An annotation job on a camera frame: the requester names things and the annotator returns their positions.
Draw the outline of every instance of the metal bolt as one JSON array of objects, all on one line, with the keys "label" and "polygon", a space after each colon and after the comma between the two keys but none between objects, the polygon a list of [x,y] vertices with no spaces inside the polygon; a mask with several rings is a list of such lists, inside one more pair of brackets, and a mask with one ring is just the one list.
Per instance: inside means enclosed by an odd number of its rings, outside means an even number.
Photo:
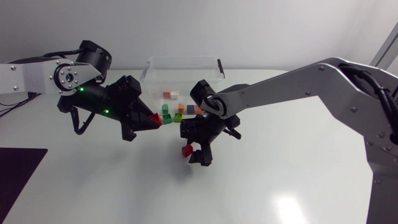
[{"label": "metal bolt", "polygon": [[384,133],[378,133],[378,134],[377,134],[377,137],[378,137],[378,138],[384,138]]},{"label": "metal bolt", "polygon": [[391,146],[385,146],[383,149],[384,149],[385,151],[387,151],[387,152],[389,152],[389,151],[392,150]]}]

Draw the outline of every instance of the clear plastic bin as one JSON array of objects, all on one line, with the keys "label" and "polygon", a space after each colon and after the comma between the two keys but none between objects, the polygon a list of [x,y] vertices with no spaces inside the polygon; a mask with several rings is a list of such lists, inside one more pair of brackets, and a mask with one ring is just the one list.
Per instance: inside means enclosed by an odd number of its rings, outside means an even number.
[{"label": "clear plastic bin", "polygon": [[[225,79],[221,60],[211,56],[194,57],[151,57],[140,78],[142,94],[151,99],[146,105],[154,112],[162,114],[162,105],[169,105],[169,113],[178,112],[178,104],[195,103],[190,97],[192,88],[200,80],[206,80],[215,91]],[[163,97],[163,91],[178,91],[178,99]]]}]

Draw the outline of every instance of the small block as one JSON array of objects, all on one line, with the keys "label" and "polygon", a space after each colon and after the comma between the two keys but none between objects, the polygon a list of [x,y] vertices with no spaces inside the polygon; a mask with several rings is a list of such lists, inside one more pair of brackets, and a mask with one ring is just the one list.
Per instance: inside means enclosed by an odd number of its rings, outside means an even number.
[{"label": "small block", "polygon": [[170,90],[163,90],[163,98],[170,99],[172,97],[172,92]]},{"label": "small block", "polygon": [[149,116],[149,119],[153,120],[155,123],[157,123],[159,126],[161,126],[162,123],[162,118],[160,118],[159,114],[152,114]]},{"label": "small block", "polygon": [[178,104],[178,112],[179,113],[184,113],[185,111],[185,105],[183,103]]},{"label": "small block", "polygon": [[167,104],[162,105],[162,114],[168,114],[169,113],[169,106]]},{"label": "small block", "polygon": [[195,105],[195,114],[202,114],[203,111],[200,109],[198,105]]},{"label": "small block", "polygon": [[193,147],[189,144],[187,144],[186,146],[181,148],[182,150],[182,155],[184,157],[188,157],[189,155],[191,155],[193,153]]},{"label": "small block", "polygon": [[163,115],[163,123],[164,124],[170,124],[171,122],[173,122],[171,115],[169,115],[169,114]]},{"label": "small block", "polygon": [[174,122],[181,122],[182,121],[182,113],[176,113],[174,115]]},{"label": "small block", "polygon": [[171,98],[172,98],[172,100],[178,99],[178,91],[172,91]]},{"label": "small block", "polygon": [[195,114],[195,106],[187,105],[187,114]]}]

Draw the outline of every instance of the black cable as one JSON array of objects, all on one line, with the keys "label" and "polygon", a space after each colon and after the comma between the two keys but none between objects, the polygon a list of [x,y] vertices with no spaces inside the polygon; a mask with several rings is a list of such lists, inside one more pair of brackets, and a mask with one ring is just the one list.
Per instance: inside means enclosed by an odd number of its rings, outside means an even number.
[{"label": "black cable", "polygon": [[0,103],[0,105],[2,105],[2,106],[14,106],[14,105],[17,105],[18,103],[13,103],[13,104],[10,104],[10,105],[4,104],[4,103]]},{"label": "black cable", "polygon": [[6,108],[6,109],[1,110],[0,112],[3,112],[3,111],[6,111],[6,112],[0,114],[0,118],[3,117],[4,115],[10,113],[12,110],[14,110],[14,109],[16,109],[16,108],[18,108],[20,106],[25,105],[26,103],[28,103],[29,101],[33,100],[34,98],[36,98],[39,95],[41,95],[41,94],[40,93],[28,93],[28,99],[17,103],[15,106],[13,106],[11,108]]},{"label": "black cable", "polygon": [[388,95],[388,89],[383,88],[377,80],[367,71],[361,70],[358,68],[350,67],[350,66],[341,66],[342,70],[347,72],[353,73],[354,75],[358,76],[365,80],[374,90],[374,93],[379,97],[381,106],[384,110],[384,114],[388,119],[388,122],[391,125],[392,133],[395,137],[398,136],[398,110],[396,105],[392,101],[392,99]]},{"label": "black cable", "polygon": [[86,131],[90,122],[93,120],[94,115],[95,115],[95,113],[92,112],[89,115],[89,117],[87,118],[87,120],[85,122],[83,122],[83,125],[81,126],[81,128],[79,128],[79,112],[76,107],[72,106],[72,108],[70,110],[70,116],[72,117],[73,130],[75,131],[75,133],[78,135],[83,134]]},{"label": "black cable", "polygon": [[54,57],[54,56],[60,56],[63,58],[66,58],[65,55],[74,55],[78,54],[84,51],[84,49],[78,49],[78,50],[69,50],[69,51],[63,51],[63,52],[52,52],[52,53],[47,53],[43,55],[43,57]]}]

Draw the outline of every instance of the white table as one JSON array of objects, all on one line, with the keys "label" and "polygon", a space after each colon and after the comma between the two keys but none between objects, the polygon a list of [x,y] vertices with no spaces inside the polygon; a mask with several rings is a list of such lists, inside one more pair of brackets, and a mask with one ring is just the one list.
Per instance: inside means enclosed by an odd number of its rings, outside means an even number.
[{"label": "white table", "polygon": [[[227,70],[221,87],[280,73]],[[107,83],[140,74],[109,71]],[[178,123],[127,142],[119,122],[96,116],[78,136],[57,101],[42,95],[0,119],[1,147],[49,149],[4,223],[366,222],[372,173],[363,138],[317,97],[240,112],[242,139],[221,134],[209,167],[183,158]]]}]

